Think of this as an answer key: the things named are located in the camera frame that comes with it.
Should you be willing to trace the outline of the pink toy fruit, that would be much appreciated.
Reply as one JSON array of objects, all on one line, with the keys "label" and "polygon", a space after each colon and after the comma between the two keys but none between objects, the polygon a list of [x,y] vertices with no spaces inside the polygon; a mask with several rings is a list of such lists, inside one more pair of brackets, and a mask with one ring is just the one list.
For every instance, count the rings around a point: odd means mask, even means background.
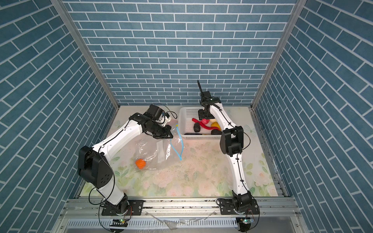
[{"label": "pink toy fruit", "polygon": [[208,125],[209,122],[210,122],[209,119],[202,119],[202,120],[201,120],[201,123],[203,123],[204,125]]}]

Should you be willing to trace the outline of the clear zip top bag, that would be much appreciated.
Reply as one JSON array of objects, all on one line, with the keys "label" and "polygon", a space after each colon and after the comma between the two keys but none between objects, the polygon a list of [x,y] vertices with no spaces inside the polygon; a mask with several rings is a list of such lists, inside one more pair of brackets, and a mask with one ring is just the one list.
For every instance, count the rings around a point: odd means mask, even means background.
[{"label": "clear zip top bag", "polygon": [[146,161],[147,165],[143,170],[163,170],[182,161],[185,146],[177,123],[172,125],[171,132],[172,139],[146,136],[139,141],[134,157],[135,161]]}]

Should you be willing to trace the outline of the orange toy fruit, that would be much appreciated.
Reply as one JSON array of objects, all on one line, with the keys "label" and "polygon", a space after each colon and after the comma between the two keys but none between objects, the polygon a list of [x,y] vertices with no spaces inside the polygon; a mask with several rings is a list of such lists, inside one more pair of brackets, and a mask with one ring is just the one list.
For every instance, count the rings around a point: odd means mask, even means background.
[{"label": "orange toy fruit", "polygon": [[138,168],[139,170],[144,169],[144,168],[146,167],[146,165],[147,165],[146,161],[143,160],[143,159],[138,159],[138,160],[135,162],[135,164],[136,164],[136,166],[137,166],[137,168]]}]

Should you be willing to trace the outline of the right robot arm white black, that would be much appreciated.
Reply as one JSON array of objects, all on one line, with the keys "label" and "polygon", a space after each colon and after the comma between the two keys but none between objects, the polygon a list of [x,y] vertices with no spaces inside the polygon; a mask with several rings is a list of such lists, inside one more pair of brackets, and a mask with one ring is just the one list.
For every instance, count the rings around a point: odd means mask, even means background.
[{"label": "right robot arm white black", "polygon": [[242,152],[244,147],[244,129],[235,124],[218,101],[201,102],[201,119],[214,118],[221,128],[220,149],[228,156],[232,171],[232,203],[234,210],[241,214],[260,215],[260,208],[252,196],[243,171]]}]

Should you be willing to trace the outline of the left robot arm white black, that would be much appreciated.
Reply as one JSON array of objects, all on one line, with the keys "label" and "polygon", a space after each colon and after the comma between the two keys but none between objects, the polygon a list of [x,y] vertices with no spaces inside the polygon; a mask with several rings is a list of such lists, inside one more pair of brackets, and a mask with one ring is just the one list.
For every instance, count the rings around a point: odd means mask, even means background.
[{"label": "left robot arm white black", "polygon": [[145,133],[154,139],[172,139],[172,127],[168,125],[168,113],[135,113],[116,132],[105,140],[89,147],[83,146],[78,153],[78,175],[104,197],[99,203],[114,209],[114,214],[124,215],[129,210],[127,195],[116,184],[115,173],[110,166],[117,152],[137,136]]}]

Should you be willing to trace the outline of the dark brown toy food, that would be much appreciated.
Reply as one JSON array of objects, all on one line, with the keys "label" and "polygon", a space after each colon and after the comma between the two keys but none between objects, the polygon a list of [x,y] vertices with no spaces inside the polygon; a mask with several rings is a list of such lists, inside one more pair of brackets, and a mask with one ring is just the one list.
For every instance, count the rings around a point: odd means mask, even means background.
[{"label": "dark brown toy food", "polygon": [[193,125],[193,131],[195,133],[199,133],[201,131],[201,126],[200,126],[199,123],[194,123],[194,125]]}]

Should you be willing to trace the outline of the red toy chili pepper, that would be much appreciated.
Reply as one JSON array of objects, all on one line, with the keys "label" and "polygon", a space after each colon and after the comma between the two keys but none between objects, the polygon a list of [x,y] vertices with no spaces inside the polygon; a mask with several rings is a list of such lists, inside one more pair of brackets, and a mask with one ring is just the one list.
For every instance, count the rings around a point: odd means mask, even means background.
[{"label": "red toy chili pepper", "polygon": [[200,126],[201,126],[202,128],[204,128],[204,129],[207,129],[207,130],[213,130],[213,129],[216,129],[216,130],[217,130],[217,128],[215,128],[215,127],[209,127],[209,126],[204,125],[203,123],[201,123],[199,120],[197,120],[197,119],[195,119],[195,118],[192,118],[192,121],[193,121],[194,123],[199,123]]}]

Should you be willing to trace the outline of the yellow toy fruit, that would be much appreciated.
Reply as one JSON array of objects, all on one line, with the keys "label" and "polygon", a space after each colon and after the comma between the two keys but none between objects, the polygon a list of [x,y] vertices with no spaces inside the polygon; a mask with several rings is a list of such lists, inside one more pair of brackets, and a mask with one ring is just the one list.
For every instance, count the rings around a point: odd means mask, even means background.
[{"label": "yellow toy fruit", "polygon": [[221,131],[221,127],[220,127],[220,125],[219,125],[217,122],[213,122],[213,123],[211,123],[211,127],[215,127],[215,128],[217,128],[219,131]]}]

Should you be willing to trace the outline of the black toy eggplant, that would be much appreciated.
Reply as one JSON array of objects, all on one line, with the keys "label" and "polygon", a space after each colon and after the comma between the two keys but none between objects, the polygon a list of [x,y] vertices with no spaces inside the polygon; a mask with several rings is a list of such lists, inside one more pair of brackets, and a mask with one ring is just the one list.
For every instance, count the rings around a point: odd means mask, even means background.
[{"label": "black toy eggplant", "polygon": [[211,135],[221,135],[221,134],[222,134],[222,132],[220,130],[213,129],[211,131]]}]

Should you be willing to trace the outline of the left circuit board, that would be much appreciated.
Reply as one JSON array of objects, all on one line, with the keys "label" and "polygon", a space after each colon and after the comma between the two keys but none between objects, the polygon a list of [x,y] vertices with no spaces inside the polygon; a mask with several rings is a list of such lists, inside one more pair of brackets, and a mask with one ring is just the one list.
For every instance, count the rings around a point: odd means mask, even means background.
[{"label": "left circuit board", "polygon": [[110,224],[110,228],[114,227],[127,227],[128,226],[128,219],[113,219],[112,223]]}]

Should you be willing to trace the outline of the circuit board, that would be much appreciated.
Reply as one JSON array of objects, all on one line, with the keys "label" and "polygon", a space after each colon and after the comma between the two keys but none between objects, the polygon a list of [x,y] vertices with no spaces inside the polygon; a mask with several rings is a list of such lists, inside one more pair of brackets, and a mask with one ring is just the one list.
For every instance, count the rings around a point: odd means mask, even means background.
[{"label": "circuit board", "polygon": [[253,222],[254,220],[251,219],[250,217],[239,217],[238,218],[238,224],[241,224],[241,225],[251,225]]},{"label": "circuit board", "polygon": [[112,223],[110,224],[110,228],[114,227],[127,227],[128,226],[128,219],[113,219]]}]

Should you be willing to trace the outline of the right circuit board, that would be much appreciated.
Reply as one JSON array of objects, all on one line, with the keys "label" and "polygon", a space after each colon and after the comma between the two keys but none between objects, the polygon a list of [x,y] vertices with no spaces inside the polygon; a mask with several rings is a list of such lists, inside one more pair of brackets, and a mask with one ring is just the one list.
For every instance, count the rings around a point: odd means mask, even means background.
[{"label": "right circuit board", "polygon": [[251,219],[250,217],[239,217],[238,218],[238,224],[241,224],[241,225],[251,225],[253,222],[254,220]]}]

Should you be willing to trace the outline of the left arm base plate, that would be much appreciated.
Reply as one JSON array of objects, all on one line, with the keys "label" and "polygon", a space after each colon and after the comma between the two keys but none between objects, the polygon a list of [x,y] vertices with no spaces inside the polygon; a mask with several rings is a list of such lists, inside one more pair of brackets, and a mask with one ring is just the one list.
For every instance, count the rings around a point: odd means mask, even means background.
[{"label": "left arm base plate", "polygon": [[143,209],[144,200],[124,200],[118,205],[113,205],[107,201],[100,205],[103,216],[140,216]]}]

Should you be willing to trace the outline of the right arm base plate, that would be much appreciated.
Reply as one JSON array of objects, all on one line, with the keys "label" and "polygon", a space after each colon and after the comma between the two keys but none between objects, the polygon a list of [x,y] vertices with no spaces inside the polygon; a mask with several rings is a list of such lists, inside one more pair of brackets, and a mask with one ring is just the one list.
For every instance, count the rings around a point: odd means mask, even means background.
[{"label": "right arm base plate", "polygon": [[259,215],[260,213],[260,208],[256,200],[252,200],[246,208],[242,207],[241,210],[235,208],[232,199],[219,198],[215,202],[220,209],[221,215]]}]

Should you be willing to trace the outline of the aluminium front rail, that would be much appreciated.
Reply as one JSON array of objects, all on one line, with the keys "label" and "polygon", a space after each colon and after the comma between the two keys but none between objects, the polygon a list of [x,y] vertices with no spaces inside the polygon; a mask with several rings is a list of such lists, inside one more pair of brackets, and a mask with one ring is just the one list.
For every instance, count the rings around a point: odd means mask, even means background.
[{"label": "aluminium front rail", "polygon": [[[142,213],[134,217],[205,217],[209,214],[213,216],[223,216],[215,200],[217,197],[207,198],[130,198],[129,200],[144,200]],[[300,210],[294,198],[274,197],[256,198],[260,208],[259,217],[300,216]],[[90,218],[102,215],[100,205],[92,205],[87,198],[70,199],[63,208],[61,216],[70,218]],[[255,216],[258,215],[227,215],[227,216]]]}]

